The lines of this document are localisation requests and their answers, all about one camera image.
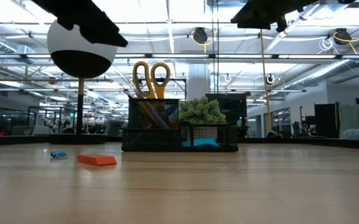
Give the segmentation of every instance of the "black mesh desk organizer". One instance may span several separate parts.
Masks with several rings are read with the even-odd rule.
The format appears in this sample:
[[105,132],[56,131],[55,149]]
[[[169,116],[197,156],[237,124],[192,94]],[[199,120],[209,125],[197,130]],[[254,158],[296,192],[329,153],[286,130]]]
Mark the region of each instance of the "black mesh desk organizer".
[[[195,146],[198,139],[217,145]],[[129,99],[128,128],[123,129],[123,151],[235,152],[237,124],[179,122],[179,100]]]

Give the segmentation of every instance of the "artificial plant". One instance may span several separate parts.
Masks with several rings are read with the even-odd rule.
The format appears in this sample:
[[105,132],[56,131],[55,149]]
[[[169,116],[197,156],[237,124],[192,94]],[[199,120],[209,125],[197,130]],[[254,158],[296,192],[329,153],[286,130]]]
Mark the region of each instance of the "artificial plant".
[[181,102],[179,119],[192,124],[226,124],[226,116],[221,113],[217,100],[208,102],[206,96]]

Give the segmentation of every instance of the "black and white ball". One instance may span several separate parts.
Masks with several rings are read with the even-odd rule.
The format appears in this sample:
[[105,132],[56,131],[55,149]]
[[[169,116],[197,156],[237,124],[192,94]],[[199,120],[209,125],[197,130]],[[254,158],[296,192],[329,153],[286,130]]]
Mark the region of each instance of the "black and white ball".
[[49,28],[48,50],[56,66],[77,78],[95,78],[104,74],[111,66],[117,47],[106,44],[91,44],[74,25],[66,30],[57,21]]

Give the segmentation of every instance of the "orange eraser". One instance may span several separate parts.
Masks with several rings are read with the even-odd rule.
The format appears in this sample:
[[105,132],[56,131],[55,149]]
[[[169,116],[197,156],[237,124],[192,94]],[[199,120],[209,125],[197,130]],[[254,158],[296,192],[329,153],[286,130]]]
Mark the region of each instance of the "orange eraser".
[[116,159],[114,156],[104,156],[97,154],[82,154],[77,155],[77,159],[79,162],[93,165],[93,166],[108,166],[108,165],[116,165]]

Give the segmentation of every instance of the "yellow scissors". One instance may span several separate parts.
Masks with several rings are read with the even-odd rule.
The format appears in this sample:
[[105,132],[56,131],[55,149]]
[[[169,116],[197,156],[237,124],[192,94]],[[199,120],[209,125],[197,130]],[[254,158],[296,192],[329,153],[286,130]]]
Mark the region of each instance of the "yellow scissors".
[[[147,88],[149,89],[149,92],[144,93],[141,89],[141,86],[139,84],[138,81],[138,68],[140,66],[144,67],[144,76],[146,79],[146,85]],[[158,84],[157,80],[156,80],[156,69],[158,67],[163,67],[166,70],[166,78],[164,79],[164,82],[161,84]],[[135,86],[135,93],[139,98],[148,98],[148,99],[163,99],[164,98],[164,89],[166,88],[168,82],[169,82],[169,78],[171,76],[171,70],[169,69],[168,65],[166,63],[156,63],[153,65],[151,71],[149,72],[149,65],[146,62],[137,62],[134,65],[134,70],[133,70],[133,76],[132,76],[132,81],[134,83]]]

